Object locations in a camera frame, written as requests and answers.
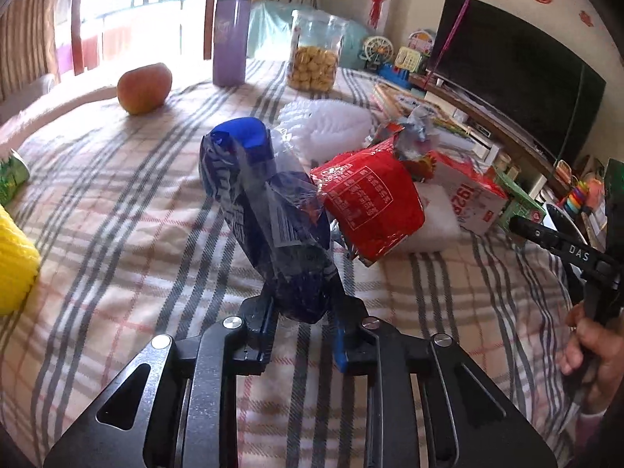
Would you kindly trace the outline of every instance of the wooden shelf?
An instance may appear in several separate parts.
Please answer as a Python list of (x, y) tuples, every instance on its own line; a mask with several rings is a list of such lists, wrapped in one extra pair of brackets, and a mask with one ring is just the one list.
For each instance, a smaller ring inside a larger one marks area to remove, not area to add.
[[(410, 76), (409, 80), (421, 90), (425, 89), (425, 76), (413, 74)], [(470, 118), (483, 126), (483, 128), (491, 132), (492, 136), (500, 141), (505, 149), (505, 152), (509, 154), (514, 161), (524, 160), (541, 175), (546, 176), (547, 178), (550, 176), (553, 171), (553, 165), (510, 130), (510, 128), (512, 128), (516, 130), (517, 133), (522, 134), (524, 131), (520, 127), (514, 128), (515, 125), (513, 124), (503, 126), (503, 124), (492, 118), (488, 113), (481, 110), (470, 100), (459, 96), (457, 93), (449, 90), (445, 85), (440, 87), (436, 86), (435, 83), (429, 83), (426, 91), (431, 92), (433, 95), (439, 96), (443, 100), (454, 105), (460, 109), (460, 111), (465, 112)], [(557, 175), (553, 175), (548, 180), (548, 186), (553, 189), (555, 195), (560, 197), (567, 195), (570, 190), (570, 187)]]

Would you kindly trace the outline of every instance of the red plastic bag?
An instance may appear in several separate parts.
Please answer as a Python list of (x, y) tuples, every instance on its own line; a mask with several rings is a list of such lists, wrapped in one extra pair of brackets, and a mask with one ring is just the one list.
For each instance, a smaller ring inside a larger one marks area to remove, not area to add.
[(425, 215), (410, 174), (392, 154), (393, 137), (339, 154), (310, 173), (326, 209), (370, 262), (416, 232)]

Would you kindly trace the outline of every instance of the wall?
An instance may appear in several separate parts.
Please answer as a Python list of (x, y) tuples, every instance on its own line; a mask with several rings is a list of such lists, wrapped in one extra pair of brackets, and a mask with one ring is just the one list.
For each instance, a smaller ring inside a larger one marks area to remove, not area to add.
[[(606, 81), (603, 103), (584, 152), (603, 162), (610, 157), (624, 160), (624, 67), (620, 55), (600, 17), (588, 0), (553, 0), (544, 5), (534, 0), (481, 0), (525, 19), (569, 47)], [(361, 19), (369, 10), (367, 0), (321, 0), (336, 11)], [(404, 44), (416, 28), (436, 29), (444, 0), (391, 0), (385, 34), (395, 45)], [(594, 27), (586, 26), (579, 12), (590, 14)]]

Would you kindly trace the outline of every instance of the blue plastic package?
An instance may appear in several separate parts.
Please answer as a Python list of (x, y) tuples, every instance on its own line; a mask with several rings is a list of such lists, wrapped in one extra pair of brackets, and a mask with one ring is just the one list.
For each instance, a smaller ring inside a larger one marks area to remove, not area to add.
[(280, 312), (300, 322), (319, 321), (336, 274), (330, 223), (296, 157), (283, 146), (274, 152), (262, 121), (239, 118), (204, 136), (200, 175)]

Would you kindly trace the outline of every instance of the thermos bottle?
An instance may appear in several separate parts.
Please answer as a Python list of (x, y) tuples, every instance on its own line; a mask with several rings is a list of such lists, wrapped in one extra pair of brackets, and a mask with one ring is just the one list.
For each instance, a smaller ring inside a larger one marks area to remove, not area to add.
[(252, 0), (216, 0), (212, 82), (239, 86), (245, 82), (247, 35)]

